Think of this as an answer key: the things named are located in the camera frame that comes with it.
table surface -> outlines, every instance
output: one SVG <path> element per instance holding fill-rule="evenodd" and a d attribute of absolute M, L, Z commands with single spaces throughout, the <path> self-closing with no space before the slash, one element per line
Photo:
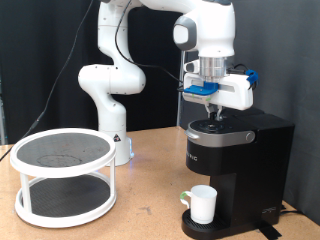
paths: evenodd
<path fill-rule="evenodd" d="M 181 230 L 181 215 L 186 206 L 179 195 L 209 177 L 190 171 L 185 165 L 187 137 L 180 127 L 129 132 L 135 157 L 116 168 L 118 199 L 101 218 L 82 226 L 46 229 L 23 222 L 14 210 L 20 189 L 20 175 L 7 156 L 0 163 L 1 239 L 190 239 Z M 9 146 L 1 146 L 2 155 Z M 100 172 L 109 176 L 109 168 Z M 284 203 L 288 210 L 293 208 Z M 282 240 L 320 239 L 320 228 L 303 215 L 286 214 L 274 226 Z M 266 240 L 258 230 L 225 239 Z"/>

power cord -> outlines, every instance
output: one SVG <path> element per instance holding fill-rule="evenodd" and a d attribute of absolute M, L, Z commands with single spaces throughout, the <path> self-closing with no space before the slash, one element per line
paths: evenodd
<path fill-rule="evenodd" d="M 284 215 L 284 214 L 288 214 L 288 213 L 296 213 L 296 214 L 302 214 L 302 215 L 304 215 L 303 212 L 298 211 L 298 210 L 294 210 L 294 211 L 282 211 L 282 212 L 280 212 L 280 216 L 282 216 L 282 215 Z"/>
<path fill-rule="evenodd" d="M 117 27 L 117 30 L 116 30 L 115 44 L 116 44 L 116 48 L 117 48 L 118 52 L 119 52 L 120 55 L 121 55 L 126 61 L 128 61 L 129 63 L 132 63 L 132 64 L 134 64 L 134 65 L 136 65 L 136 66 L 140 66 L 140 67 L 149 67 L 149 68 L 158 68 L 158 69 L 161 69 L 162 71 L 164 71 L 165 73 L 167 73 L 167 74 L 168 74 L 170 77 L 172 77 L 173 79 L 177 80 L 178 82 L 183 83 L 183 81 L 181 81 L 180 79 L 178 79 L 178 78 L 176 78 L 175 76 L 173 76 L 173 75 L 172 75 L 169 71 L 167 71 L 164 67 L 155 66 L 155 65 L 145 65 L 145 64 L 135 63 L 135 62 L 131 61 L 130 59 L 126 58 L 126 57 L 122 54 L 122 52 L 120 51 L 119 46 L 118 46 L 118 42 L 117 42 L 117 36 L 118 36 L 119 28 L 120 28 L 120 25 L 121 25 L 121 23 L 122 23 L 123 17 L 124 17 L 124 15 L 125 15 L 128 7 L 129 7 L 131 1 L 132 1 L 132 0 L 130 0 L 130 1 L 128 2 L 127 6 L 125 7 L 124 11 L 122 12 L 122 16 L 121 16 L 121 18 L 120 18 L 120 21 L 119 21 L 119 24 L 118 24 L 118 27 Z"/>
<path fill-rule="evenodd" d="M 237 69 L 238 67 L 244 67 L 245 70 L 241 70 L 241 69 Z M 232 66 L 231 68 L 228 68 L 227 69 L 227 73 L 228 74 L 242 74 L 242 75 L 245 75 L 246 74 L 246 71 L 248 71 L 249 69 L 247 68 L 246 65 L 242 64 L 242 63 L 239 63 L 235 66 Z"/>
<path fill-rule="evenodd" d="M 68 63 L 69 63 L 69 61 L 70 61 L 70 59 L 71 59 L 71 56 L 72 56 L 73 51 L 74 51 L 74 48 L 75 48 L 75 46 L 76 46 L 76 42 L 77 42 L 77 38 L 78 38 L 79 31 L 80 31 L 80 29 L 81 29 L 81 26 L 82 26 L 84 20 L 86 19 L 87 15 L 88 15 L 88 13 L 89 13 L 89 11 L 90 11 L 90 9 L 91 9 L 91 6 L 92 6 L 93 1 L 94 1 L 94 0 L 91 0 L 91 3 L 90 3 L 90 5 L 89 5 L 89 7 L 88 7 L 88 9 L 87 9 L 87 12 L 86 12 L 86 14 L 84 15 L 84 17 L 83 17 L 83 19 L 82 19 L 82 21 L 81 21 L 81 23 L 80 23 L 80 25 L 79 25 L 79 27 L 78 27 L 78 30 L 77 30 L 77 32 L 76 32 L 76 36 L 75 36 L 75 39 L 74 39 L 74 42 L 73 42 L 73 46 L 72 46 L 72 48 L 71 48 L 71 51 L 70 51 L 70 53 L 69 53 L 69 56 L 68 56 L 65 64 L 63 65 L 62 69 L 60 70 L 60 72 L 59 72 L 59 74 L 58 74 L 58 76 L 57 76 L 57 78 L 56 78 L 56 80 L 55 80 L 55 82 L 54 82 L 54 84 L 53 84 L 53 86 L 52 86 L 52 88 L 51 88 L 51 91 L 50 91 L 49 97 L 48 97 L 48 99 L 47 99 L 47 103 L 46 103 L 46 105 L 45 105 L 44 110 L 43 110 L 42 113 L 39 115 L 39 117 L 37 118 L 37 120 L 31 125 L 31 127 L 30 127 L 29 130 L 28 130 L 28 132 L 26 132 L 21 139 L 23 139 L 23 138 L 25 138 L 26 136 L 28 136 L 28 135 L 30 134 L 30 132 L 31 132 L 33 129 L 36 128 L 36 126 L 38 125 L 38 123 L 40 122 L 40 120 L 42 119 L 42 117 L 44 116 L 44 114 L 46 113 L 47 108 L 48 108 L 48 105 L 49 105 L 49 102 L 50 102 L 50 99 L 51 99 L 51 96 L 52 96 L 52 93 L 53 93 L 53 91 L 54 91 L 54 89 L 55 89 L 55 87 L 56 87 L 56 85 L 57 85 L 57 82 L 58 82 L 58 80 L 59 80 L 59 78 L 60 78 L 60 75 L 62 74 L 62 72 L 64 71 L 64 69 L 66 68 L 66 66 L 68 65 Z M 8 155 L 8 153 L 11 151 L 12 147 L 9 148 L 9 150 L 1 157 L 0 162 Z"/>

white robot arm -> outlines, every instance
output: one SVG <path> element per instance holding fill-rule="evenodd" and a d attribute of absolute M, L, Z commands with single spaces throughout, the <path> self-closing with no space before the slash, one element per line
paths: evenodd
<path fill-rule="evenodd" d="M 116 141 L 116 165 L 132 157 L 131 141 L 126 136 L 126 110 L 111 94 L 140 93 L 146 79 L 142 70 L 125 60 L 115 45 L 116 29 L 126 6 L 117 43 L 132 61 L 128 50 L 128 13 L 145 5 L 153 10 L 181 12 L 173 31 L 182 51 L 199 51 L 199 60 L 185 64 L 183 97 L 187 101 L 244 110 L 252 105 L 252 90 L 247 76 L 228 75 L 227 57 L 234 55 L 235 16 L 229 0 L 100 0 L 98 46 L 114 65 L 85 66 L 79 73 L 80 86 L 98 109 L 99 131 Z"/>

black coffee machine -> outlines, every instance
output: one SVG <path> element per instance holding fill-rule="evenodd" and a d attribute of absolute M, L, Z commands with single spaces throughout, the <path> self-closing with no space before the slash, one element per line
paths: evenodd
<path fill-rule="evenodd" d="M 189 124 L 187 167 L 210 176 L 218 192 L 214 220 L 182 229 L 195 239 L 219 239 L 279 221 L 294 125 L 257 109 L 227 110 L 222 121 Z"/>

white mug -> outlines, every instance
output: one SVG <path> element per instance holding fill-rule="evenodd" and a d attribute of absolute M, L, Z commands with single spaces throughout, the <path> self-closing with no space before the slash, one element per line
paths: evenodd
<path fill-rule="evenodd" d="M 180 200 L 189 208 L 185 196 L 191 198 L 191 219 L 200 224 L 209 224 L 213 221 L 216 208 L 217 191 L 207 185 L 197 185 L 191 188 L 191 192 L 180 194 Z"/>

